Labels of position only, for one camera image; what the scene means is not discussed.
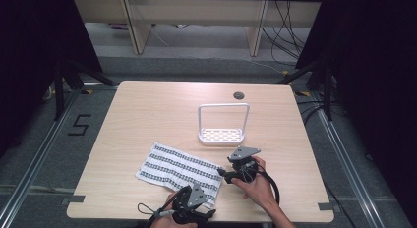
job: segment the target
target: person's right hand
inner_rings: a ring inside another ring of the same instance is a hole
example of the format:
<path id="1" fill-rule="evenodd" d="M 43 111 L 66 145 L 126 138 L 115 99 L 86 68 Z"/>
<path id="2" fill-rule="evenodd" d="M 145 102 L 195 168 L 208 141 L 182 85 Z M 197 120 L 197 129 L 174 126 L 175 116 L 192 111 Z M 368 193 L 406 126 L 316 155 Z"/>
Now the person's right hand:
<path id="1" fill-rule="evenodd" d="M 259 170 L 266 170 L 265 162 L 258 156 L 252 156 L 259 164 Z M 254 203 L 265 209 L 267 203 L 275 202 L 275 197 L 270 187 L 270 182 L 267 181 L 261 174 L 257 173 L 255 180 L 248 184 L 240 179 L 232 178 L 232 183 L 245 192 L 244 199 L 250 198 Z"/>

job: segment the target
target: white desk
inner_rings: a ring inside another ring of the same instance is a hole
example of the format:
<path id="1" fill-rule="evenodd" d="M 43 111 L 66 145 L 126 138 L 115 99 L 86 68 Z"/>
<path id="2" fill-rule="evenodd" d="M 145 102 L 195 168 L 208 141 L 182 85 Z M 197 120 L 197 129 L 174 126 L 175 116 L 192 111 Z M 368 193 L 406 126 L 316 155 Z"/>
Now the white desk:
<path id="1" fill-rule="evenodd" d="M 241 91 L 243 100 L 233 93 Z M 331 222 L 329 203 L 297 104 L 288 85 L 123 82 L 113 99 L 75 190 L 83 202 L 71 202 L 73 218 L 149 219 L 139 202 L 161 207 L 169 190 L 135 177 L 153 142 L 173 146 L 230 169 L 235 147 L 204 146 L 198 139 L 198 107 L 204 103 L 251 105 L 243 146 L 257 147 L 267 172 L 279 186 L 281 207 L 294 222 Z M 243 193 L 224 181 L 210 220 L 270 222 Z"/>

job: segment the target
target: floor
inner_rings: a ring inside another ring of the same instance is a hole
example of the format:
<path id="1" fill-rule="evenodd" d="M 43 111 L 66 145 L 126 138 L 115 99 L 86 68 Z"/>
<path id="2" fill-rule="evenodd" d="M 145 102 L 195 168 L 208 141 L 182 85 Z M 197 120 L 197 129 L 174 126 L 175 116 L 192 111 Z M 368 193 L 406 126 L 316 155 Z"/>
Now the floor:
<path id="1" fill-rule="evenodd" d="M 291 54 L 278 50 L 276 47 L 271 52 L 271 42 L 264 33 L 258 55 L 252 57 L 249 53 L 244 28 L 205 26 L 178 28 L 176 25 L 156 25 L 151 30 L 144 53 L 137 55 L 134 53 L 129 33 L 126 30 L 114 29 L 108 24 L 86 24 L 86 27 L 96 54 L 102 59 L 166 59 L 167 62 L 173 58 L 202 61 L 238 60 L 282 75 L 286 69 L 293 70 L 298 55 L 295 46 L 290 44 L 293 42 L 293 35 L 290 35 L 286 30 L 282 31 L 282 37 L 290 42 L 281 40 L 279 43 L 290 50 Z M 272 39 L 275 39 L 275 31 L 272 28 L 266 28 L 266 33 Z M 300 40 L 304 41 L 309 34 L 309 30 L 306 28 L 295 28 L 293 32 Z M 302 92 L 304 90 L 303 83 L 304 81 L 294 82 L 294 88 Z M 98 91 L 93 103 L 108 107 L 113 94 L 114 89 Z M 312 96 L 308 99 L 320 99 L 320 93 L 311 94 Z M 296 99 L 301 102 L 306 98 L 300 94 L 296 96 Z M 89 111 L 91 104 L 85 104 L 85 101 L 91 100 L 87 100 L 85 95 L 81 95 L 73 103 L 72 108 L 78 111 Z M 77 185 L 77 178 L 79 178 L 77 175 L 83 170 L 82 166 L 74 167 L 72 163 L 75 160 L 83 161 L 88 158 L 89 151 L 79 150 L 77 146 L 80 143 L 78 142 L 73 145 L 72 150 L 46 151 L 39 167 L 33 165 L 32 160 L 42 156 L 39 155 L 38 149 L 43 147 L 46 142 L 44 139 L 50 136 L 51 131 L 57 131 L 58 138 L 52 141 L 55 147 L 64 147 L 64 143 L 59 138 L 61 135 L 68 134 L 65 131 L 71 129 L 70 125 L 74 122 L 74 119 L 71 118 L 76 117 L 68 117 L 69 119 L 63 123 L 64 130 L 54 129 L 56 123 L 51 117 L 54 115 L 53 106 L 53 99 L 45 101 L 45 104 L 38 109 L 39 117 L 32 120 L 25 132 L 27 135 L 35 132 L 38 137 L 23 138 L 18 148 L 25 150 L 10 150 L 7 155 L 1 158 L 0 204 L 2 207 L 6 207 L 11 203 L 20 208 L 17 214 L 12 215 L 14 219 L 3 223 L 2 227 L 50 227 L 57 224 L 60 224 L 61 227 L 131 227 L 132 224 L 135 224 L 134 221 L 74 220 L 65 216 L 65 198 L 74 191 L 74 185 Z M 299 107 L 300 113 L 304 114 L 305 111 L 312 108 L 312 105 L 300 104 Z M 99 119 L 103 119 L 106 110 L 107 108 L 104 107 L 94 114 Z M 297 225 L 299 227 L 353 227 L 349 221 L 349 217 L 352 217 L 356 227 L 411 227 L 378 169 L 372 164 L 372 160 L 365 156 L 366 149 L 362 148 L 348 118 L 343 116 L 345 114 L 343 108 L 335 105 L 332 111 L 335 116 L 333 122 L 327 121 L 326 116 L 319 111 L 315 118 L 312 117 L 309 120 L 306 129 L 324 181 L 331 188 L 328 194 L 330 201 L 334 204 L 335 220 L 331 224 Z M 92 134 L 97 134 L 100 123 L 90 124 Z M 323 136 L 327 137 L 326 142 L 324 142 Z M 94 143 L 94 139 L 94 137 L 82 138 L 82 145 L 89 147 Z M 71 148 L 68 142 L 65 142 L 65 147 Z M 71 158 L 71 160 L 63 160 L 62 158 Z M 11 195 L 17 192 L 15 188 L 21 186 L 20 183 L 23 182 L 21 179 L 29 176 L 30 173 L 34 174 L 34 178 L 29 183 L 30 196 L 20 203 L 13 203 L 10 201 Z M 51 182 L 49 178 L 61 178 L 61 180 Z"/>

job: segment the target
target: hand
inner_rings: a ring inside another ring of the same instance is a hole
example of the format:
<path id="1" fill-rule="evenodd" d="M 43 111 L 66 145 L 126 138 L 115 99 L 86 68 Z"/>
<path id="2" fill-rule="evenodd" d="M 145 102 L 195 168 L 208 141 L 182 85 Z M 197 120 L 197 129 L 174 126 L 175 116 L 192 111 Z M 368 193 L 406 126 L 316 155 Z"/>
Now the hand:
<path id="1" fill-rule="evenodd" d="M 166 201 L 169 201 L 173 196 L 175 196 L 176 193 L 172 193 L 168 196 Z M 165 210 L 172 209 L 172 203 L 170 203 Z M 197 228 L 197 223 L 188 223 L 184 225 L 180 225 L 177 222 L 175 222 L 174 218 L 172 218 L 172 215 L 169 216 L 162 216 L 157 219 L 155 219 L 150 226 L 150 228 Z"/>
<path id="2" fill-rule="evenodd" d="M 259 170 L 266 169 L 265 162 L 258 156 L 252 156 L 259 164 Z M 275 202 L 275 197 L 270 187 L 270 183 L 261 174 L 257 174 L 255 180 L 251 183 L 245 183 L 240 179 L 232 178 L 232 183 L 245 192 L 244 199 L 250 198 L 254 203 L 265 209 L 267 203 Z"/>

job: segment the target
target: gray carpet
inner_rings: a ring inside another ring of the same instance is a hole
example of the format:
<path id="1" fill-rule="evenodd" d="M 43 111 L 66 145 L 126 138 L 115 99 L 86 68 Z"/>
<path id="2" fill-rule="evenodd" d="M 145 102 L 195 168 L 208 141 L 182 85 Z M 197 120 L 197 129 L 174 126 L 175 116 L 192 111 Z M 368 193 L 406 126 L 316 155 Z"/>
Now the gray carpet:
<path id="1" fill-rule="evenodd" d="M 242 60 L 201 60 L 201 59 L 138 59 L 138 58 L 100 58 L 105 75 L 113 81 L 159 80 L 187 82 L 232 82 L 232 83 L 275 83 L 283 78 L 280 73 L 293 68 L 274 62 L 253 64 Z M 82 75 L 86 82 L 96 82 Z M 294 81 L 294 91 L 304 91 L 309 75 Z M 89 158 L 90 150 L 99 132 L 115 90 L 95 89 L 91 94 L 81 94 L 71 109 L 58 139 L 54 143 L 42 169 L 34 181 L 33 190 L 25 199 L 12 227 L 133 227 L 134 220 L 95 220 L 71 219 L 66 215 L 63 199 L 71 195 L 81 177 Z M 308 96 L 296 97 L 297 102 L 311 101 Z M 299 104 L 300 113 L 312 107 L 312 103 Z M 378 169 L 365 157 L 366 149 L 361 145 L 348 115 L 340 105 L 333 105 L 333 123 L 349 151 L 354 164 L 369 190 L 387 227 L 411 227 L 401 208 L 392 196 Z M 80 128 L 73 124 L 79 114 L 90 114 L 79 123 L 88 124 L 84 136 L 68 136 L 79 133 Z M 21 137 L 21 144 L 10 148 L 0 159 L 0 204 L 7 201 L 11 193 L 7 185 L 16 185 L 29 166 L 31 158 L 40 147 L 43 137 L 52 124 L 54 101 L 43 104 L 37 117 L 28 125 Z M 306 125 L 306 130 L 317 158 L 325 183 L 335 193 L 342 206 L 352 218 L 356 227 L 369 227 L 359 202 L 354 196 L 345 173 L 328 139 L 327 133 L 317 114 Z M 64 188 L 63 192 L 50 193 L 47 188 Z M 328 194 L 331 203 L 337 206 L 334 198 Z M 337 209 L 335 218 L 329 224 L 298 223 L 298 227 L 352 227 L 345 214 Z M 210 223 L 208 227 L 261 227 L 260 224 L 220 224 Z"/>

